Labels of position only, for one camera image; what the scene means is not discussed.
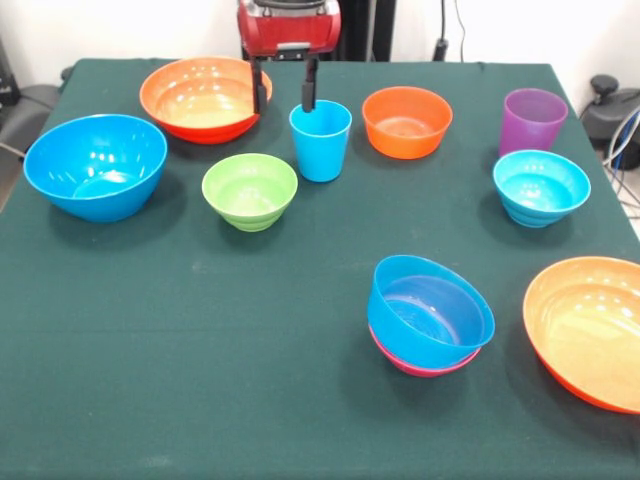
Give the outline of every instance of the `large blue bowl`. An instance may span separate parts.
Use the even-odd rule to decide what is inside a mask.
[[[95,115],[63,123],[29,149],[24,173],[51,203],[90,222],[136,213],[162,175],[167,140],[128,115]]]
[[[589,177],[572,161],[551,152],[521,150],[493,168],[502,204],[514,222],[546,227],[587,201]]]
[[[489,305],[469,282],[411,255],[387,257],[378,264],[367,315],[389,352],[421,368],[456,365],[495,332]]]

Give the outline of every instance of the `blue cup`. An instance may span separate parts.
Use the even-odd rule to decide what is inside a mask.
[[[342,171],[349,141],[351,112],[336,102],[316,101],[306,113],[298,105],[289,115],[298,168],[311,182],[330,182]]]

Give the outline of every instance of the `red bowl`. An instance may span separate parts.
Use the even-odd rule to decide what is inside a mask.
[[[262,81],[271,99],[273,86]],[[247,132],[260,118],[253,113],[251,66],[228,57],[178,60],[153,72],[140,88],[142,108],[171,135],[218,144]]]
[[[371,338],[373,338],[373,341],[376,343],[376,345],[380,349],[380,351],[384,354],[385,357],[387,357],[389,359],[389,361],[391,363],[393,363],[393,365],[396,368],[398,368],[399,370],[403,371],[404,373],[407,373],[409,375],[413,375],[414,377],[423,377],[423,378],[439,377],[440,375],[445,375],[447,373],[455,372],[456,370],[459,370],[460,368],[464,367],[469,362],[471,362],[471,360],[476,358],[476,356],[478,355],[478,353],[480,353],[480,350],[481,350],[479,348],[478,350],[473,352],[471,355],[469,355],[468,357],[463,359],[460,363],[457,363],[457,364],[455,364],[455,365],[453,365],[451,367],[447,367],[447,368],[421,368],[421,367],[415,367],[415,366],[405,362],[404,360],[399,359],[393,353],[391,353],[389,350],[384,348],[384,346],[376,338],[376,336],[373,333],[373,330],[371,329],[371,327],[369,327],[369,333],[371,333]]]

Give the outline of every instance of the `table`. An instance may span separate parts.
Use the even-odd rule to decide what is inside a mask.
[[[138,88],[163,60],[82,60],[46,128],[105,112],[144,116]],[[588,203],[543,230],[505,215],[491,180],[502,99],[561,93],[546,65],[346,64],[319,98],[354,114],[344,171],[300,180],[259,234],[218,218],[209,166],[264,152],[294,162],[287,123],[303,71],[269,64],[259,126],[221,146],[169,139],[147,207],[94,225],[24,180],[0,216],[0,478],[580,478],[640,475],[640,419],[573,397],[542,367],[521,304],[531,279],[570,256],[640,260],[638,241],[569,116],[554,150],[578,162]],[[374,90],[419,85],[449,99],[441,148],[416,162],[368,145]],[[375,264],[422,255],[467,278],[494,310],[493,341],[465,369],[395,370],[367,331]]]

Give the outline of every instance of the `orange bowl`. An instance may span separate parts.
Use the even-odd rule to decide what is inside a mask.
[[[640,413],[640,265],[578,257],[543,270],[524,298],[533,348],[570,392]]]
[[[453,110],[440,95],[417,87],[390,87],[362,105],[367,136],[380,153],[414,160],[432,153],[453,121]]]
[[[271,79],[262,73],[271,99]],[[178,60],[153,72],[140,88],[142,108],[170,134],[193,143],[225,143],[248,131],[253,113],[251,66],[228,57]]]

